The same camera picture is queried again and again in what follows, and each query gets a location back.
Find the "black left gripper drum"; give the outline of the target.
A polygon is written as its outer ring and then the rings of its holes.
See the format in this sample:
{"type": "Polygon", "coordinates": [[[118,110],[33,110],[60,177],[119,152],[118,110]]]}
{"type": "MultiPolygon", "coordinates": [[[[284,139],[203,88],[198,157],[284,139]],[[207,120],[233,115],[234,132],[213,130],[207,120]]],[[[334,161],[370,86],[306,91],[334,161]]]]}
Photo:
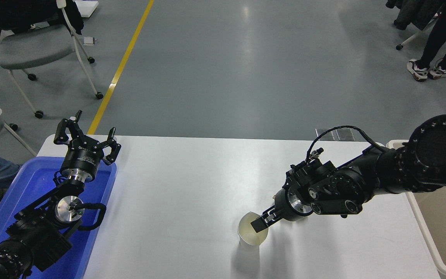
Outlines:
{"type": "Polygon", "coordinates": [[[104,156],[104,152],[98,148],[98,145],[99,142],[93,138],[85,140],[75,138],[69,141],[60,173],[65,175],[72,169],[80,169],[90,176],[97,175],[101,159],[104,156]]]}

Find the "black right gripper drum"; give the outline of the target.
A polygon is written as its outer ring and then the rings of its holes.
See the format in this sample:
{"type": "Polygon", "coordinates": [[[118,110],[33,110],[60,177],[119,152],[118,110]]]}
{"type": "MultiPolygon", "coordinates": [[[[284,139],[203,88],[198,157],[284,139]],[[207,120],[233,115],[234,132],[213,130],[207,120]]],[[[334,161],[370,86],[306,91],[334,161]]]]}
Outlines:
{"type": "Polygon", "coordinates": [[[287,189],[280,189],[278,193],[276,193],[274,199],[274,210],[278,219],[285,219],[287,221],[297,221],[298,219],[298,214],[288,199],[287,189]]]}

